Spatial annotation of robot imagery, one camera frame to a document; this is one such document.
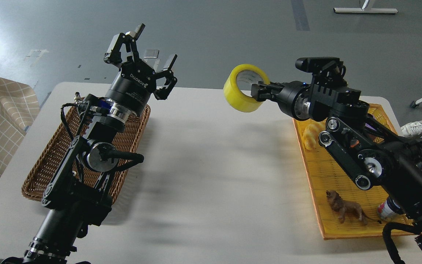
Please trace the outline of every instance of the yellow tray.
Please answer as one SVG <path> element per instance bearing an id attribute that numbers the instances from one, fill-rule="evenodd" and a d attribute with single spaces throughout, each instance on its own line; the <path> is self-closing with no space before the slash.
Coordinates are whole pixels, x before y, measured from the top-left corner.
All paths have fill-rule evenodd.
<path id="1" fill-rule="evenodd" d="M 392 123 L 381 105 L 370 104 L 369 113 L 382 125 L 385 125 L 395 132 Z M 343 199 L 358 202 L 365 213 L 372 219 L 379 218 L 377 215 L 377 206 L 385 201 L 388 194 L 380 186 L 375 186 L 368 191 L 358 189 L 323 147 L 317 145 L 314 150 L 306 150 L 303 147 L 301 137 L 307 125 L 315 121 L 297 121 L 293 119 L 293 122 L 300 151 L 304 160 L 305 170 L 307 172 L 308 183 L 312 194 L 315 213 L 317 215 L 318 227 L 320 228 L 323 239 L 382 236 L 382 229 L 385 225 L 384 221 L 382 221 L 382 224 L 378 224 L 375 221 L 368 220 L 368 224 L 364 225 L 355 215 L 347 213 L 345 223 L 340 224 L 338 220 L 339 214 L 330 208 L 325 191 L 335 190 Z M 380 138 L 376 138 L 375 142 L 378 143 L 381 140 L 382 139 Z M 404 215 L 395 219 L 395 221 L 411 224 L 411 220 L 407 219 Z M 410 235 L 410 233 L 392 231 L 392 236 L 393 235 Z"/>

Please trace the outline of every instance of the table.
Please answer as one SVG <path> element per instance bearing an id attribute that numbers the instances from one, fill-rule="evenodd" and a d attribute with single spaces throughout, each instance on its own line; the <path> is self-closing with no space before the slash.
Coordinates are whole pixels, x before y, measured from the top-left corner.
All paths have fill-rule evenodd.
<path id="1" fill-rule="evenodd" d="M 0 259 L 22 257 L 47 213 L 21 186 L 60 123 L 60 105 L 75 91 L 108 88 L 54 88 L 0 179 Z M 399 128 L 385 99 L 368 99 Z M 144 163 L 130 169 L 104 223 L 75 241 L 69 263 L 391 263 L 381 238 L 322 239 L 291 118 L 276 103 L 241 113 L 222 90 L 177 87 L 149 105 L 137 150 Z M 413 236 L 394 240 L 402 259 L 422 263 Z"/>

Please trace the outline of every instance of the yellow tape roll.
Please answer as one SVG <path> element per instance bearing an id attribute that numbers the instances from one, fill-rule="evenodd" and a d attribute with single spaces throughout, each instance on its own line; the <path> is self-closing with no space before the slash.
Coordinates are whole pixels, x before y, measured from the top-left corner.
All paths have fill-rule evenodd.
<path id="1" fill-rule="evenodd" d="M 238 81 L 249 84 L 257 84 L 263 81 L 269 84 L 268 76 L 254 65 L 239 65 L 235 67 L 224 84 L 224 96 L 227 102 L 240 112 L 253 112 L 260 107 L 263 102 L 257 102 L 251 96 L 245 95 L 237 86 Z"/>

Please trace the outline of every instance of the shoe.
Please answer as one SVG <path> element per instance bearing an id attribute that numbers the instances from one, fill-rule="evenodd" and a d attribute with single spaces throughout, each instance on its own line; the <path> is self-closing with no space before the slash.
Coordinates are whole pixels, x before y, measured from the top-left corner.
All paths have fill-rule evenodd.
<path id="1" fill-rule="evenodd" d="M 406 138 L 413 138 L 421 135 L 422 137 L 422 120 L 417 122 L 409 122 L 401 127 L 401 132 Z"/>

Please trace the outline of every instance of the wicker basket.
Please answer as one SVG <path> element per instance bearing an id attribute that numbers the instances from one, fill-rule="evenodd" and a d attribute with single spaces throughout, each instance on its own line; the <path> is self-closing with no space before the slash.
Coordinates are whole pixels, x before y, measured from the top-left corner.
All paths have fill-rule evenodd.
<path id="1" fill-rule="evenodd" d="M 123 133 L 118 133 L 112 144 L 116 149 L 120 151 L 129 151 L 136 152 L 136 149 L 139 145 L 139 140 L 144 132 L 144 128 L 149 119 L 149 114 L 151 113 L 151 108 L 149 105 L 146 105 L 143 114 L 141 117 L 129 117 L 125 123 L 125 131 Z M 76 110 L 72 107 L 67 115 L 66 120 L 69 124 L 71 131 L 76 131 L 79 126 L 79 116 L 77 115 Z M 58 166 L 60 165 L 61 160 L 63 159 L 66 150 L 71 143 L 69 136 L 67 135 L 66 130 L 63 125 L 57 128 L 53 137 L 48 142 L 47 146 L 43 150 L 42 154 L 38 158 L 34 167 L 30 171 L 27 179 L 25 179 L 22 184 L 22 195 L 27 199 L 32 199 L 34 201 L 40 201 L 42 199 L 42 194 L 47 187 L 48 183 L 51 181 L 53 175 L 55 174 Z M 126 163 L 126 160 L 120 160 L 119 165 Z M 118 197 L 122 185 L 125 181 L 128 170 L 122 172 L 116 172 L 114 176 L 114 181 L 110 187 L 110 195 L 112 196 L 113 202 Z M 84 170 L 84 183 L 93 187 L 97 178 L 99 177 L 99 172 L 93 172 L 89 169 Z"/>
<path id="2" fill-rule="evenodd" d="M 369 113 L 382 125 L 395 132 L 392 123 L 388 119 L 381 105 L 370 104 Z M 368 191 L 358 189 L 355 184 L 345 174 L 343 169 L 335 162 L 333 157 L 320 146 L 314 150 L 308 151 L 303 147 L 301 136 L 304 129 L 313 120 L 296 121 L 294 125 L 298 136 L 300 150 L 302 152 L 308 182 L 312 193 L 312 199 L 317 214 L 318 226 L 323 239 L 343 239 L 343 238 L 362 238 L 362 237 L 380 237 L 384 224 L 378 224 L 368 220 L 364 225 L 353 214 L 347 213 L 345 223 L 340 224 L 338 212 L 334 212 L 327 202 L 326 190 L 337 191 L 343 199 L 358 202 L 365 213 L 378 219 L 377 206 L 379 206 L 388 197 L 388 194 L 380 186 L 375 186 Z M 411 224 L 411 221 L 402 216 L 395 221 Z M 410 233 L 403 231 L 392 231 L 392 235 L 408 235 Z"/>

